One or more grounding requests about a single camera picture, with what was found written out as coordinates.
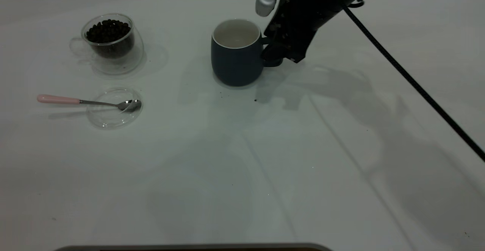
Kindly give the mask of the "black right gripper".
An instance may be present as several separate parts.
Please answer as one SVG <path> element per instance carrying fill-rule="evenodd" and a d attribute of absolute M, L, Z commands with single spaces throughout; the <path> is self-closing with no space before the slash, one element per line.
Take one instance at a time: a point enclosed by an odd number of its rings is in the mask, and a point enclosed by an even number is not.
<path fill-rule="evenodd" d="M 317 32 L 353 0 L 279 0 L 274 18 L 265 29 L 263 59 L 305 58 Z"/>

